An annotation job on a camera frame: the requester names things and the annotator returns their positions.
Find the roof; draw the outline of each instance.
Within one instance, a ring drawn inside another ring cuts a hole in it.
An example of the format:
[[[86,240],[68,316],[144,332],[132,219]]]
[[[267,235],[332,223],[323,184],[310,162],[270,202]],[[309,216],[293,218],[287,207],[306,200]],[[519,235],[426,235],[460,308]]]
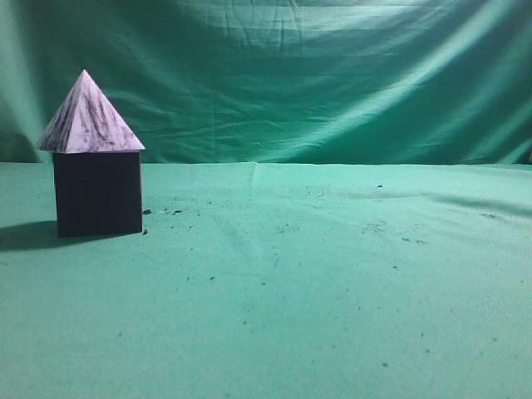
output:
[[[66,154],[145,149],[85,70],[48,125],[39,148]]]

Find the wall backdrop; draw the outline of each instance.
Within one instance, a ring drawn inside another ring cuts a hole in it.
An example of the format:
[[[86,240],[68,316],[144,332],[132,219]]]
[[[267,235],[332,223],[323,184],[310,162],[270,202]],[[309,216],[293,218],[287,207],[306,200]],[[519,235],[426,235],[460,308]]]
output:
[[[0,0],[0,161],[87,69],[144,162],[513,163],[530,0]]]

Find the green fabric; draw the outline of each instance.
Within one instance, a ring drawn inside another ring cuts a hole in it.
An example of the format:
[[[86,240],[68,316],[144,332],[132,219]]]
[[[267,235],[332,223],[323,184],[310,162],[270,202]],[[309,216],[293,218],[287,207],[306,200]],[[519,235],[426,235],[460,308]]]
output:
[[[514,163],[532,147],[525,0],[0,0],[0,160],[82,69],[144,162]]]
[[[1,398],[530,397],[532,165],[143,178],[147,234],[58,239],[0,163]]]

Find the toy house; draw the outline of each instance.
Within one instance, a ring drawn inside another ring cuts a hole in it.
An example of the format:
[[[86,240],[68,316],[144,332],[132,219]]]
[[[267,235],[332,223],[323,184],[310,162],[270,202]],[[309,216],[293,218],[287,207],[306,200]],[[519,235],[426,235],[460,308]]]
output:
[[[142,231],[144,146],[86,71],[39,148],[52,152],[59,237]]]

